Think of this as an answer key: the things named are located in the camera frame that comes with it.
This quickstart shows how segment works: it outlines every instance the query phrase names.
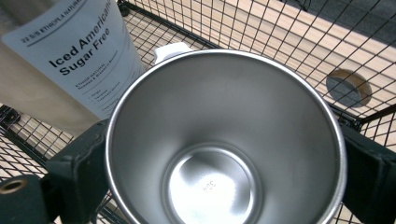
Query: white label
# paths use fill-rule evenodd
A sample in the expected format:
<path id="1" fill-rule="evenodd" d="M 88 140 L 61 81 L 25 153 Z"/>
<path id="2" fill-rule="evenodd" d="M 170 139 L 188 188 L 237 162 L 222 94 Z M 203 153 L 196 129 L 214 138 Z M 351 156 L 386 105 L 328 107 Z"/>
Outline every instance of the white label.
<path id="1" fill-rule="evenodd" d="M 100 119 L 144 72 L 114 0 L 63 0 L 2 40 Z"/>

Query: metal wire grid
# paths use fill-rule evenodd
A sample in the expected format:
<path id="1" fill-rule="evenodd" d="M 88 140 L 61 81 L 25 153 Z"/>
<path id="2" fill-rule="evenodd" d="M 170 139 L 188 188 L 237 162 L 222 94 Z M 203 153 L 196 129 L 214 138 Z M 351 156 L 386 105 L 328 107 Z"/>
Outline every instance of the metal wire grid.
<path id="1" fill-rule="evenodd" d="M 396 49 L 393 47 L 396 35 L 388 43 L 372 38 L 394 24 L 396 10 L 369 36 L 353 31 L 373 17 L 380 1 L 373 2 L 370 10 L 350 29 L 339 23 L 356 7 L 351 1 L 332 22 L 319 16 L 329 10 L 332 1 L 326 1 L 317 15 L 279 1 L 133 0 L 131 3 L 221 48 L 253 52 L 286 65 L 329 103 L 354 116 L 364 118 L 396 104 Z M 337 68 L 351 70 L 367 80 L 373 91 L 368 105 L 345 106 L 340 104 L 341 99 L 330 96 L 326 77 Z"/>
<path id="2" fill-rule="evenodd" d="M 0 181 L 16 175 L 43 177 L 46 173 L 45 168 L 0 133 Z"/>
<path id="3" fill-rule="evenodd" d="M 313 86 L 315 86 L 328 101 L 332 102 L 332 99 L 329 99 L 328 90 L 325 90 L 323 86 L 324 77 L 318 77 L 316 73 L 326 76 L 328 72 L 332 71 L 335 67 L 348 64 L 349 60 L 356 63 L 356 58 L 360 60 L 360 56 L 357 56 L 358 52 L 363 50 L 366 54 L 372 53 L 372 58 L 368 56 L 366 58 L 370 58 L 370 60 L 360 60 L 360 62 L 364 63 L 360 63 L 358 65 L 359 69 L 355 69 L 355 72 L 361 74 L 361 70 L 364 70 L 364 67 L 371 64 L 386 62 L 386 69 L 382 69 L 381 71 L 388 72 L 376 71 L 372 73 L 372 77 L 368 78 L 368 80 L 370 82 L 372 80 L 378 80 L 378 83 L 375 84 L 374 82 L 374 84 L 377 85 L 378 89 L 381 91 L 374 91 L 375 94 L 379 92 L 387 92 L 387 94 L 385 94 L 386 97 L 377 99 L 378 103 L 376 105 L 367 105 L 367 108 L 364 108 L 365 110 L 362 110 L 362 108 L 344 107 L 345 111 L 365 117 L 395 102 L 394 92 L 392 91 L 395 90 L 395 88 L 392 89 L 392 85 L 395 82 L 394 77 L 392 77 L 390 73 L 393 72 L 394 74 L 395 68 L 394 58 L 396 54 L 393 54 L 394 48 L 391 46 L 392 43 L 394 44 L 394 41 L 384 45 L 370 38 L 345 31 L 342 27 L 338 27 L 334 24 L 329 25 L 321 18 L 306 15 L 306 13 L 300 9 L 290 9 L 287 5 L 282 5 L 282 8 L 279 9 L 278 6 L 273 5 L 274 3 L 268 3 L 268 7 L 266 7 L 265 4 L 257 2 L 247 3 L 249 7 L 246 7 L 246 2 L 242 1 L 227 1 L 227 3 L 215 1 L 210 3 L 208 3 L 208 1 L 136 1 L 134 4 L 154 14 L 148 17 L 145 11 L 132 11 L 132 15 L 125 18 L 126 25 L 130 30 L 137 51 L 147 68 L 153 65 L 153 50 L 168 43 L 182 41 L 190 45 L 192 49 L 218 47 L 242 49 L 283 62 L 283 64 L 303 76 L 309 83 L 314 84 Z M 155 15 L 159 16 L 159 18 L 155 18 L 157 20 L 152 19 Z M 292 18 L 293 21 L 289 22 L 289 28 L 286 29 L 281 22 L 290 20 L 290 18 Z M 243 23 L 243 29 L 238 28 L 239 26 L 237 25 L 240 23 Z M 185 30 L 172 26 L 172 24 L 178 25 L 188 32 L 186 33 Z M 305 28 L 303 30 L 297 29 L 298 26 L 303 26 Z M 312 39 L 315 37 L 312 33 L 317 32 L 321 34 L 324 32 L 325 34 L 322 34 L 319 40 Z M 206 42 L 201 38 L 196 38 L 196 36 L 206 38 L 208 41 Z M 293 42 L 292 40 L 295 36 L 300 37 L 297 42 Z M 331 42 L 333 38 L 338 38 L 338 42 L 335 45 L 331 45 L 332 48 L 330 48 L 327 44 Z M 320 45 L 321 42 L 326 44 L 327 47 Z M 344 55 L 344 58 L 342 58 L 343 53 L 346 53 L 342 52 L 340 46 L 347 46 L 347 48 L 353 47 L 355 50 L 352 50 L 352 53 Z M 324 56 L 319 53 L 320 50 L 323 49 L 327 50 L 327 54 L 324 53 Z M 330 59 L 332 59 L 334 55 L 342 58 L 337 61 L 340 63 L 329 63 L 332 62 Z M 385 82 L 385 84 L 382 82 L 382 79 L 385 77 L 389 81 L 388 84 L 387 82 Z M 332 103 L 343 109 L 343 106 L 337 104 L 337 102 Z M 394 120 L 395 116 L 393 113 L 384 118 L 366 123 L 362 127 L 362 133 L 386 147 L 394 148 Z M 16 136 L 20 136 L 23 143 L 34 146 L 33 150 L 37 150 L 38 153 L 36 154 L 41 155 L 43 161 L 55 155 L 73 139 L 71 135 L 56 130 L 47 124 L 23 114 L 21 115 L 21 121 L 9 126 L 8 130 L 14 132 Z M 11 163 L 16 163 L 16 159 L 11 159 L 14 156 L 19 158 L 17 161 L 21 160 L 21 158 L 26 158 L 21 156 L 20 153 L 11 153 L 10 148 L 13 148 L 12 150 L 17 149 L 11 147 L 12 144 L 10 144 L 8 140 L 3 140 L 3 138 L 4 136 L 2 135 L 2 151 L 0 155 L 2 162 L 10 160 Z M 3 171 L 1 174 L 4 179 L 11 175 L 19 175 L 21 172 L 30 172 L 39 175 L 45 173 L 45 170 L 42 168 L 35 169 L 29 170 L 28 168 L 20 168 L 20 166 L 17 165 L 3 165 L 2 163 Z M 111 195 L 107 195 L 101 208 L 103 208 L 105 212 L 101 212 L 98 216 L 97 221 L 99 223 L 122 223 L 124 221 L 124 219 L 120 217 L 121 213 L 111 199 Z M 341 204 L 332 223 L 359 223 L 359 221 Z"/>
<path id="4" fill-rule="evenodd" d="M 396 112 L 365 123 L 361 133 L 396 152 Z"/>

